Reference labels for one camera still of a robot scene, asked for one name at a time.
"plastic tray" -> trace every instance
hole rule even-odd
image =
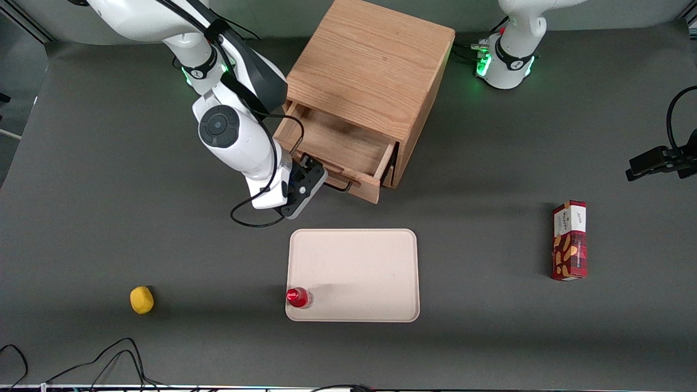
[[[419,317],[416,235],[409,229],[300,229],[291,236],[287,288],[304,287],[298,322],[412,322]]]

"gray table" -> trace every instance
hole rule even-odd
[[[304,41],[255,44],[287,71]],[[453,56],[399,189],[379,205],[325,189],[262,230],[230,221],[243,178],[197,140],[195,94],[163,45],[49,46],[0,192],[1,340],[26,352],[29,382],[132,336],[147,373],[177,384],[697,389],[697,179],[624,175],[666,144],[668,102],[697,82],[687,45],[680,23],[550,33],[514,91]],[[695,104],[676,110],[682,143]],[[569,198],[588,203],[590,277],[556,282],[550,210]],[[414,230],[419,319],[289,321],[303,227]],[[130,309],[137,285],[156,287],[152,315]],[[0,382],[21,374],[0,360]],[[105,382],[135,380],[123,361]]]

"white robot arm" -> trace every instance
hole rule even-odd
[[[244,174],[246,202],[293,219],[327,173],[311,158],[293,163],[265,129],[261,118],[285,102],[285,77],[210,10],[209,1],[86,0],[122,36],[169,47],[201,96],[193,105],[201,142]]]
[[[530,74],[535,49],[547,32],[542,13],[587,0],[498,0],[509,17],[503,34],[494,31],[473,49],[480,51],[476,75],[497,89],[513,89]]]

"drawer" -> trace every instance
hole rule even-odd
[[[351,183],[348,193],[377,203],[383,175],[392,173],[388,165],[392,163],[395,141],[300,103],[289,101],[284,109],[305,127],[305,137],[293,158],[307,153],[322,162],[329,172],[330,185],[345,188]],[[274,134],[289,151],[299,137],[300,126],[291,119],[283,119]]]

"red bottle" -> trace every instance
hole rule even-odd
[[[300,309],[307,309],[312,306],[312,294],[302,287],[295,287],[288,290],[286,300],[291,306]]]

